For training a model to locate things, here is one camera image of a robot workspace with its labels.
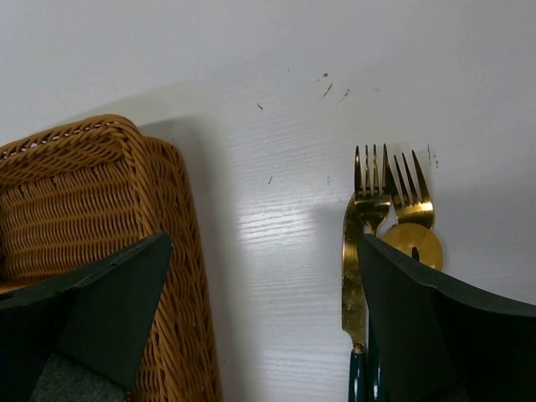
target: white tabletop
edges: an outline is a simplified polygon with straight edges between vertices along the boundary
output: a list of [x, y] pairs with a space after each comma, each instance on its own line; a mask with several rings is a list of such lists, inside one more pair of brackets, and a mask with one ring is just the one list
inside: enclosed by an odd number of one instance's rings
[[344, 401], [356, 145], [418, 151], [445, 272], [536, 303], [535, 15], [531, 0], [9, 0], [1, 140], [115, 112], [178, 145], [225, 399]]

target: gold knife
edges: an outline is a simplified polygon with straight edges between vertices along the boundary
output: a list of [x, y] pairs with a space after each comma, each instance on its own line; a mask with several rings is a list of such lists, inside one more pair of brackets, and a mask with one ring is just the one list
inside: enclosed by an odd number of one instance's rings
[[367, 392], [364, 380], [365, 295], [358, 263], [358, 246], [363, 235], [363, 222], [350, 198], [343, 223], [343, 331], [352, 339], [348, 402], [364, 402]]

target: knife handle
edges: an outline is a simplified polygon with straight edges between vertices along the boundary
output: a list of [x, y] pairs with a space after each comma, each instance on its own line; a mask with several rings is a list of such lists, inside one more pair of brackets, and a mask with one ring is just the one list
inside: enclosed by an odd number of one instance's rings
[[379, 361], [378, 344], [374, 336], [372, 323], [368, 320], [368, 355], [367, 355], [367, 380], [368, 380], [368, 401], [369, 402], [389, 402], [389, 395], [385, 388], [384, 376], [381, 363]]
[[348, 380], [348, 402], [366, 402], [365, 353], [363, 348], [354, 347], [350, 354], [350, 377]]

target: black mark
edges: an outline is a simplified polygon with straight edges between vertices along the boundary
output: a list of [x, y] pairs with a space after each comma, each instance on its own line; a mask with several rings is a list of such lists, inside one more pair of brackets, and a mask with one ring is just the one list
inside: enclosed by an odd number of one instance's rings
[[414, 260], [420, 261], [419, 251], [417, 250], [416, 247], [411, 249], [411, 258], [413, 258]]
[[344, 101], [349, 94], [350, 94], [350, 89], [348, 88], [346, 92], [344, 93], [344, 96], [339, 100], [338, 103], [341, 103], [342, 101]]
[[326, 97], [327, 93], [328, 93], [330, 90], [332, 90], [332, 88], [333, 88], [333, 84], [330, 84], [330, 85], [328, 86], [326, 92], [324, 92], [324, 95], [322, 95], [322, 98], [320, 98], [318, 101], [321, 101], [322, 99], [324, 99], [324, 98]]

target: brown basket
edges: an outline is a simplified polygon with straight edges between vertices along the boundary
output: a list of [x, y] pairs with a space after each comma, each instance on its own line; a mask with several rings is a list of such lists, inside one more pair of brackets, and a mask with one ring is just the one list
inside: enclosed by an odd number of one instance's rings
[[121, 116], [0, 148], [0, 281], [13, 289], [167, 231], [174, 252], [132, 399], [220, 401], [209, 294], [183, 160]]

